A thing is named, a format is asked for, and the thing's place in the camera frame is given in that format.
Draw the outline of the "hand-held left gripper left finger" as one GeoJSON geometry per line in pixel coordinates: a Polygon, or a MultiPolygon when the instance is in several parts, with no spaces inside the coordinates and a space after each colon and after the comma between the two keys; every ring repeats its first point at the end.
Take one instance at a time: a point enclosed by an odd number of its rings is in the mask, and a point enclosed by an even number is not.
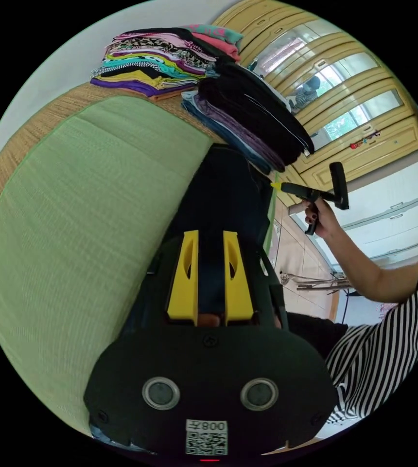
{"type": "Polygon", "coordinates": [[[167,314],[172,321],[198,322],[198,230],[184,232],[167,314]]]}

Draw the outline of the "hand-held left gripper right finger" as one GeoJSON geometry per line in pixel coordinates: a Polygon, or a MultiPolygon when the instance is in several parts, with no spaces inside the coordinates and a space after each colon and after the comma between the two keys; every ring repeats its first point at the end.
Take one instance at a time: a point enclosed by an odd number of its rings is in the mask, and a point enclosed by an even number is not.
{"type": "Polygon", "coordinates": [[[225,278],[225,325],[248,322],[253,305],[236,232],[223,231],[225,278]]]}

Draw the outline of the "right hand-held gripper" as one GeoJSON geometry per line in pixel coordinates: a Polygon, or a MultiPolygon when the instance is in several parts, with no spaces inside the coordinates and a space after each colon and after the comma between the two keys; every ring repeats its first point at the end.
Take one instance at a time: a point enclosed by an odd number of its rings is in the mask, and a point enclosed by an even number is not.
{"type": "MultiPolygon", "coordinates": [[[[315,190],[315,189],[308,188],[308,187],[298,185],[298,184],[272,182],[271,187],[274,190],[281,190],[283,193],[295,195],[302,202],[306,200],[308,202],[315,203],[315,201],[318,198],[322,198],[327,203],[336,201],[336,197],[329,192],[315,190]]],[[[307,235],[315,234],[316,224],[317,224],[317,221],[315,221],[311,225],[308,225],[308,228],[305,231],[305,234],[307,235]]]]}

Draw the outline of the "person's right hand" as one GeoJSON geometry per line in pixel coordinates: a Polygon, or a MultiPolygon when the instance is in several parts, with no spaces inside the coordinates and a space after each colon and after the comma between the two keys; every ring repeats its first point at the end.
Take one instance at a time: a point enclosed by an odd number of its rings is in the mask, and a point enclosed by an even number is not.
{"type": "Polygon", "coordinates": [[[324,240],[331,239],[340,230],[337,218],[327,202],[318,198],[315,203],[304,200],[305,222],[308,225],[317,221],[315,233],[324,240]]]}

